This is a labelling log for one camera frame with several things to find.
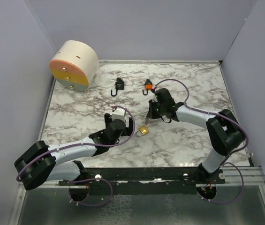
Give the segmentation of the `black Kaijing padlock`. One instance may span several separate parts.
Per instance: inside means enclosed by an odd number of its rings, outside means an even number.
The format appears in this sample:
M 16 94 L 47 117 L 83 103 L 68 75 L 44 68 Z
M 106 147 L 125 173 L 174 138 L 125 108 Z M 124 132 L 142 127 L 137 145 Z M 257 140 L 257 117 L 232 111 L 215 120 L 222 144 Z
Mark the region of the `black Kaijing padlock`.
M 118 90 L 124 90 L 125 82 L 122 78 L 118 77 L 115 82 L 115 94 L 113 94 L 113 90 L 110 91 L 112 97 L 117 96 Z

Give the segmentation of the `brass padlock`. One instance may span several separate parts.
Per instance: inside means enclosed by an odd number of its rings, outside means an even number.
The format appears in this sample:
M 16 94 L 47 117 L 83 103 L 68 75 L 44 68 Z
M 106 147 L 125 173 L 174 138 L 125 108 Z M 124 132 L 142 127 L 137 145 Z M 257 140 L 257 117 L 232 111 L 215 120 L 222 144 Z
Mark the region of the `brass padlock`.
M 146 135 L 147 133 L 149 133 L 149 129 L 146 125 L 142 125 L 139 127 L 139 129 L 136 131 L 135 135 L 137 137 L 141 137 L 143 135 Z

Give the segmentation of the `orange and black padlock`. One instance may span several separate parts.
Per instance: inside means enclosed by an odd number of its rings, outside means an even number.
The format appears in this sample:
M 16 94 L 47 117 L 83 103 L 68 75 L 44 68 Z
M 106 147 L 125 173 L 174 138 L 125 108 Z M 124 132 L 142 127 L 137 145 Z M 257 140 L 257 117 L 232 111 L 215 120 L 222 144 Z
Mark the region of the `orange and black padlock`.
M 142 90 L 142 93 L 144 96 L 148 95 L 148 92 L 152 89 L 153 84 L 150 79 L 146 79 L 146 82 L 144 83 L 144 89 Z

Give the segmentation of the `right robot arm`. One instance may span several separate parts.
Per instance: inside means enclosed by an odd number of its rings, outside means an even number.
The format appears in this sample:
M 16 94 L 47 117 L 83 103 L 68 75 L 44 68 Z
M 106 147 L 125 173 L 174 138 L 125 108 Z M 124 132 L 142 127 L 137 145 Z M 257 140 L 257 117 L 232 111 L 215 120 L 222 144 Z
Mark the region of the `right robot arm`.
M 245 140 L 245 133 L 238 126 L 236 118 L 228 109 L 206 112 L 183 102 L 175 103 L 166 88 L 153 91 L 153 94 L 147 118 L 154 120 L 166 117 L 169 122 L 187 122 L 207 130 L 212 150 L 199 164 L 197 177 L 202 183 L 209 183 L 230 153 Z

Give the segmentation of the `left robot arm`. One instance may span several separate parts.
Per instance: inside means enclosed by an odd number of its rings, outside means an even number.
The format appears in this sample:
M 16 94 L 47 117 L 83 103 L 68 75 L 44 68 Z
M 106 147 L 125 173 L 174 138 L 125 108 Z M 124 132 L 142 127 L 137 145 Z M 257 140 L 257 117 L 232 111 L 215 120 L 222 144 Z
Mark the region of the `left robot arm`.
M 105 114 L 106 127 L 86 138 L 66 144 L 47 145 L 43 140 L 31 145 L 14 163 L 18 172 L 16 180 L 26 190 L 34 190 L 46 181 L 70 180 L 76 185 L 84 183 L 86 174 L 78 158 L 104 154 L 120 146 L 120 137 L 132 138 L 135 120 L 116 112 Z

